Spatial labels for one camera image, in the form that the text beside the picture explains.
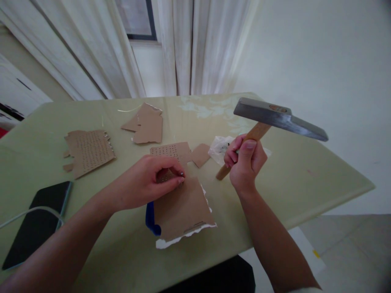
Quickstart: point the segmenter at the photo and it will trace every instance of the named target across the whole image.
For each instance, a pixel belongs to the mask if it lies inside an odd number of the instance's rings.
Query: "hammer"
[[[233,113],[258,121],[253,129],[247,133],[243,142],[249,139],[260,140],[271,126],[322,141],[329,140],[323,129],[293,116],[289,108],[249,98],[240,98]],[[223,180],[229,174],[230,170],[231,168],[224,165],[221,167],[219,173],[217,173],[216,178]]]

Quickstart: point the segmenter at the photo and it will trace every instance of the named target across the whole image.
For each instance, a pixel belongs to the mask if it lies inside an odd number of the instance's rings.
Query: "cardboard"
[[[139,131],[140,124],[138,123],[139,117],[148,116],[148,115],[156,115],[159,116],[162,113],[162,110],[155,108],[154,106],[143,103],[137,113],[121,126],[121,129],[130,130],[130,131]]]
[[[186,172],[186,179],[177,189],[154,201],[154,224],[161,229],[157,248],[166,248],[184,236],[191,236],[206,227],[216,227],[204,191],[197,177],[190,177],[187,163],[192,152],[187,142],[178,142],[150,149],[151,155],[175,157]],[[175,176],[168,171],[158,182]]]
[[[187,172],[187,163],[191,161],[191,150],[187,142],[178,142],[150,148],[151,155],[175,157]]]
[[[154,201],[155,224],[165,242],[181,238],[205,224],[216,223],[197,177],[187,177],[177,189]]]
[[[74,157],[73,177],[75,179],[115,158],[109,139],[110,137],[104,130],[76,130],[68,133],[65,141],[69,154]],[[63,168],[69,170],[70,165],[63,166]]]
[[[70,172],[73,170],[73,164],[63,165],[62,168],[64,169],[64,171]]]
[[[162,142],[163,117],[154,114],[138,118],[140,129],[134,134],[134,143]]]
[[[198,168],[201,168],[207,160],[209,160],[210,156],[208,154],[209,145],[207,144],[199,144],[192,153],[191,160],[197,165]]]

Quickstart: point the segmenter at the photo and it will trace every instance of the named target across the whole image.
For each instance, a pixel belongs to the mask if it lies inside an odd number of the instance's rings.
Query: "forearm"
[[[239,194],[255,252],[276,292],[317,287],[307,261],[258,192]]]
[[[100,193],[90,199],[7,279],[0,291],[68,291],[112,213]]]

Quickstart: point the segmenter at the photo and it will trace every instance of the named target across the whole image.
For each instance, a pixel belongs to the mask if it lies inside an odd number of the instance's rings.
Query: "metal hammer head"
[[[323,129],[293,116],[289,108],[249,98],[240,98],[233,113],[303,136],[322,141],[329,140]]]

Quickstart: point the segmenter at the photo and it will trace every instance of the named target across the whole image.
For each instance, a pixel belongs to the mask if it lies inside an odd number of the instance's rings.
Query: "nail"
[[[246,142],[246,148],[247,149],[253,149],[257,145],[257,142],[255,140],[248,140]]]

